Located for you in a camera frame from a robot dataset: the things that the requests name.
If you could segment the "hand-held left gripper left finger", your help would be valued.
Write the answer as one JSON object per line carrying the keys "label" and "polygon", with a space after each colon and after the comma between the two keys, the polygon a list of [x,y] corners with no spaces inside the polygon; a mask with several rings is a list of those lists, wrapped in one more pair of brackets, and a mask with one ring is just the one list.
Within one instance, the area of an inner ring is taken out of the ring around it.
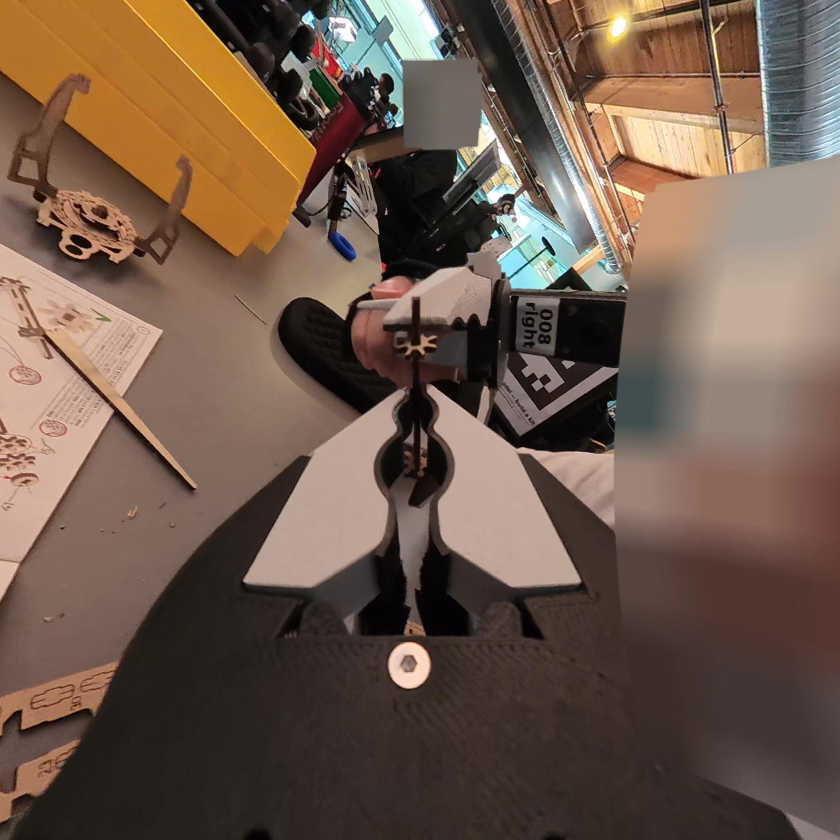
{"label": "hand-held left gripper left finger", "polygon": [[396,392],[315,449],[245,574],[255,592],[328,603],[342,619],[379,591],[375,557],[391,540],[378,463],[397,437]]}

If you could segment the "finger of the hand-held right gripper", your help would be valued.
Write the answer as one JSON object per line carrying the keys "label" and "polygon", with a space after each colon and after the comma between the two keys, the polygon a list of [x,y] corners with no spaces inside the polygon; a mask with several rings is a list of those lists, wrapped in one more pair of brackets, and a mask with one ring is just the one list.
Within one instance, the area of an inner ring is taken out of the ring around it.
{"label": "finger of the hand-held right gripper", "polygon": [[497,262],[440,269],[399,298],[361,301],[358,312],[383,312],[385,329],[408,330],[413,322],[413,301],[417,299],[422,330],[449,330],[470,323],[485,328],[494,291],[502,278]]}
{"label": "finger of the hand-held right gripper", "polygon": [[420,362],[421,382],[464,382],[468,375],[467,329],[444,329],[422,331],[426,340],[434,342],[434,348],[426,347]]}

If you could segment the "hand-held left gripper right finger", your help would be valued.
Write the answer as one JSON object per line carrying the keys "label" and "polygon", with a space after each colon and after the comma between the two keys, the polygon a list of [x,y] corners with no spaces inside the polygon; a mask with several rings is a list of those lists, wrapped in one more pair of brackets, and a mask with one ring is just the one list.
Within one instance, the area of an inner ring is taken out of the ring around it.
{"label": "hand-held left gripper right finger", "polygon": [[430,514],[449,557],[448,593],[468,611],[494,602],[555,595],[582,581],[517,450],[477,418],[427,387],[429,430],[446,460]]}

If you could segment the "wooden axle with gears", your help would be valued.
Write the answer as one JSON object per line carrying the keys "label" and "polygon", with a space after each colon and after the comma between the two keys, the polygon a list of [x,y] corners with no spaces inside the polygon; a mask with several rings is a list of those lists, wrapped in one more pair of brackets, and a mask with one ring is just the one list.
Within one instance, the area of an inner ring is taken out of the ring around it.
{"label": "wooden axle with gears", "polygon": [[408,362],[411,380],[406,397],[399,406],[397,421],[402,435],[403,476],[413,481],[408,505],[420,509],[434,495],[438,483],[428,466],[428,435],[424,420],[431,409],[421,377],[421,363],[437,348],[436,336],[428,337],[421,326],[421,301],[411,298],[411,320],[407,335],[400,333],[394,340],[395,350]]}

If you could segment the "laser-cut wooden parts sheet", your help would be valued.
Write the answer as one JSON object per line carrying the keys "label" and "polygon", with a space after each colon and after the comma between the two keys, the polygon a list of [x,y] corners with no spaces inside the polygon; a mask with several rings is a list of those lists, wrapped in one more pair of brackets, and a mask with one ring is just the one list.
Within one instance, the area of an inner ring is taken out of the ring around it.
{"label": "laser-cut wooden parts sheet", "polygon": [[[1,729],[16,715],[20,717],[22,730],[69,718],[80,712],[94,716],[118,666],[119,661],[115,660],[6,694],[1,698]],[[1,793],[1,823],[11,819],[17,800],[36,798],[47,790],[79,743],[79,739],[72,740],[17,766],[12,790]]]}

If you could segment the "partly built wooden model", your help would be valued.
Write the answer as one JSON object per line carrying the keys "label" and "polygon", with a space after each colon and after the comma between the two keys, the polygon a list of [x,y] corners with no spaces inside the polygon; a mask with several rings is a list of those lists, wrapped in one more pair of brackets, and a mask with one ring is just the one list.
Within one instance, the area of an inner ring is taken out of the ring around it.
{"label": "partly built wooden model", "polygon": [[65,256],[81,261],[102,253],[118,264],[131,256],[150,255],[162,265],[180,237],[182,213],[192,188],[193,167],[186,156],[176,163],[181,176],[168,206],[146,237],[139,236],[129,215],[105,199],[84,191],[60,190],[49,181],[58,127],[65,121],[74,95],[87,95],[90,84],[86,75],[73,73],[52,91],[34,128],[18,138],[7,178],[31,187],[40,204],[37,221],[60,231],[58,247]]}

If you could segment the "person's right hand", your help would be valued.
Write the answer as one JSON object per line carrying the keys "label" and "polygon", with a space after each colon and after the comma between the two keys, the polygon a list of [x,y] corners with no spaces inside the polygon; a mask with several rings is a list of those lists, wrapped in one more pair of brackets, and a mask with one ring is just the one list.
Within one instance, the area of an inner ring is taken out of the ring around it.
{"label": "person's right hand", "polygon": [[[415,285],[407,276],[394,276],[376,284],[374,300],[398,299]],[[385,312],[357,306],[350,321],[350,341],[356,359],[369,371],[388,379],[399,388],[413,383],[413,364],[393,349],[393,336],[383,328]]]}

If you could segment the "framed marker board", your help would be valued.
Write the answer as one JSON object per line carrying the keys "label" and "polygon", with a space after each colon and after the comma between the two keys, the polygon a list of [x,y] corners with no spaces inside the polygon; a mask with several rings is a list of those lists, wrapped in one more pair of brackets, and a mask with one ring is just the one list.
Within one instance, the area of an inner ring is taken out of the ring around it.
{"label": "framed marker board", "polygon": [[617,375],[616,367],[511,352],[494,416],[509,436],[523,440],[614,393]]}

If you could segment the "red tablecloth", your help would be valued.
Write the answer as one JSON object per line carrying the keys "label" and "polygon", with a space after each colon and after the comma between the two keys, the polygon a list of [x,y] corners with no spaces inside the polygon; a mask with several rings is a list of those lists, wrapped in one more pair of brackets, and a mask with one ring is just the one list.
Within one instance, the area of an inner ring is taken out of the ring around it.
{"label": "red tablecloth", "polygon": [[347,92],[342,95],[324,124],[315,130],[310,139],[316,156],[297,200],[299,206],[305,203],[335,164],[352,149],[368,127],[370,116],[366,105],[358,106]]}

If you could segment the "tapered wooden stick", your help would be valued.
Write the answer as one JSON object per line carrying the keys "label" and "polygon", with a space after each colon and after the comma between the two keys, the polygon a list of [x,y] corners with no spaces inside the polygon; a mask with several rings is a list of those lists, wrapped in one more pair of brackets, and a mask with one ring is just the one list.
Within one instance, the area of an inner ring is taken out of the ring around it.
{"label": "tapered wooden stick", "polygon": [[130,404],[115,390],[105,375],[81,351],[66,331],[61,329],[46,330],[43,332],[43,337],[58,350],[59,354],[100,397],[142,437],[153,451],[185,482],[190,490],[197,490],[195,480],[186,473],[170,451],[163,446],[159,438],[151,432],[146,423],[140,419]]}

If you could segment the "instruction booklet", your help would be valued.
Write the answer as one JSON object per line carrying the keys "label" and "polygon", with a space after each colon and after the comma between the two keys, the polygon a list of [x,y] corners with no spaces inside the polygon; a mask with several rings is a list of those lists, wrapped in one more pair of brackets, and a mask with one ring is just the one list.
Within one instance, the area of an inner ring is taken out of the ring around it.
{"label": "instruction booklet", "polygon": [[162,336],[1,246],[1,595],[112,415],[47,340],[55,329],[121,395]]}

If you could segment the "yellow plastic bin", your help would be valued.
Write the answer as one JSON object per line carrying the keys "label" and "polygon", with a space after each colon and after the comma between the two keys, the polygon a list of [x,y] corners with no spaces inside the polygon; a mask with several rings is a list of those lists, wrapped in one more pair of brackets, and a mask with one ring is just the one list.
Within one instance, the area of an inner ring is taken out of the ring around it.
{"label": "yellow plastic bin", "polygon": [[193,171],[184,216],[234,256],[268,254],[315,150],[188,2],[2,1],[2,72],[39,102],[90,78],[70,126],[159,197]]}

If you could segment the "black air duct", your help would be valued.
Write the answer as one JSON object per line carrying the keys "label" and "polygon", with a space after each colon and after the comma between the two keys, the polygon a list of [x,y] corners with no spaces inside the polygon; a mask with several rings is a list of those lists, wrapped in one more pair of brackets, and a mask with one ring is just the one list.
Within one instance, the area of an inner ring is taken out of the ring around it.
{"label": "black air duct", "polygon": [[592,205],[557,115],[524,45],[509,2],[454,1],[463,25],[513,129],[575,249],[595,244]]}

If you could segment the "silver air duct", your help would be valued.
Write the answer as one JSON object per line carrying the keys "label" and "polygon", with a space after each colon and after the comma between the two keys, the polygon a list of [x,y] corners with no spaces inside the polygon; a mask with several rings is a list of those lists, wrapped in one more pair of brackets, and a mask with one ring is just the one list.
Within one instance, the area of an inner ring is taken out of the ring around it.
{"label": "silver air duct", "polygon": [[839,153],[839,2],[758,1],[769,167]]}

